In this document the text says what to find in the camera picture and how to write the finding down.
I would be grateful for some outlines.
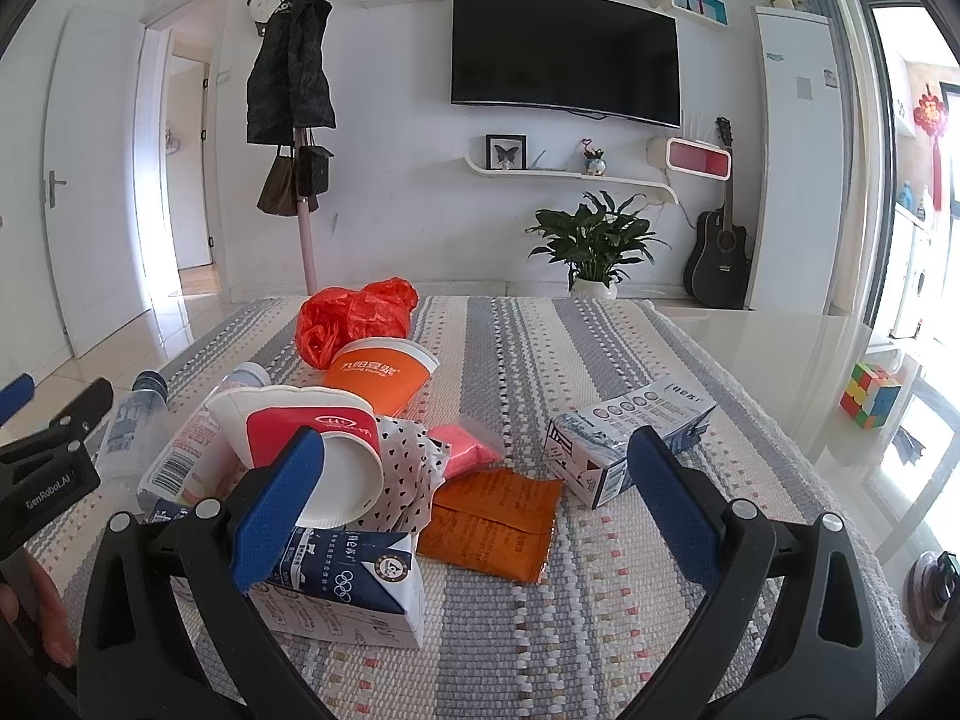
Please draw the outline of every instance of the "guitar headstock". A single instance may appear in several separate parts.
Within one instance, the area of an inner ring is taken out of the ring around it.
[[[717,119],[717,132],[720,135],[720,142],[726,148],[733,148],[733,131],[729,119],[724,119],[722,116]]]

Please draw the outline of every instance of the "black acoustic guitar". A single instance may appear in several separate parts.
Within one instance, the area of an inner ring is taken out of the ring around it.
[[[747,228],[733,224],[733,134],[730,122],[717,119],[720,140],[730,153],[731,175],[723,207],[697,220],[697,245],[683,269],[686,291],[707,308],[742,309],[750,281]]]

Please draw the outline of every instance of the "paper cup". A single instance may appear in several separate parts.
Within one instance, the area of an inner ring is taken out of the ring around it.
[[[301,426],[323,435],[323,473],[299,527],[340,528],[380,498],[376,418],[358,395],[325,386],[266,386],[217,394],[208,408],[248,469],[270,466]]]
[[[396,416],[438,365],[427,349],[406,338],[362,338],[337,352],[323,385],[357,394],[373,413]]]

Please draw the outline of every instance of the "coat rack pole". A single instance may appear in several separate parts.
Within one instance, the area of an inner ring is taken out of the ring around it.
[[[298,127],[294,130],[296,147],[306,145],[306,130]],[[310,203],[316,201],[316,197],[301,197],[296,203],[296,221],[299,223],[301,231],[301,253],[304,255],[304,279],[306,280],[306,293],[315,295],[320,290],[317,287],[317,263],[313,256],[313,230],[310,229]]]

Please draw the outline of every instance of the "human hand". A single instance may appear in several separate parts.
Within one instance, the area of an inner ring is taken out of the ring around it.
[[[51,661],[66,668],[73,665],[77,657],[77,647],[73,643],[70,629],[66,625],[66,608],[59,597],[54,581],[43,569],[37,560],[26,555],[30,578],[37,589],[37,605],[40,606],[40,637],[43,640],[43,649],[50,656]],[[20,612],[20,602],[13,589],[7,584],[0,584],[0,613],[7,618],[8,623],[16,620]]]

